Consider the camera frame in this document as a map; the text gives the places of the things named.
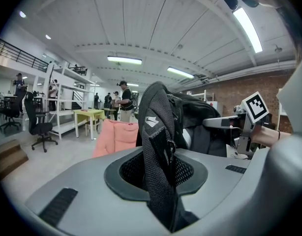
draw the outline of fluorescent light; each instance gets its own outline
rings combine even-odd
[[[131,83],[127,83],[128,86],[132,86],[132,87],[138,87],[139,85],[137,84],[131,84]]]
[[[27,17],[26,14],[24,14],[22,11],[20,11],[19,14],[20,14],[20,17],[22,17],[22,18],[26,18]]]
[[[249,19],[248,15],[244,11],[243,8],[239,8],[238,10],[233,12],[233,15],[237,18],[239,23],[242,25],[244,28],[251,44],[253,45],[253,48],[255,50],[255,53],[259,53],[263,51],[263,48],[261,46],[259,37],[257,35],[257,32]]]
[[[179,71],[179,70],[177,70],[177,69],[175,69],[175,68],[172,68],[172,67],[167,68],[167,70],[168,70],[169,72],[176,73],[176,74],[185,76],[185,77],[190,78],[190,79],[193,79],[193,78],[194,78],[193,75],[191,75],[191,74],[189,74],[189,73],[185,73],[185,72]]]
[[[125,63],[137,64],[137,65],[142,64],[141,59],[132,59],[132,58],[115,57],[115,56],[108,56],[107,59],[109,61],[115,61],[115,62],[125,62]]]

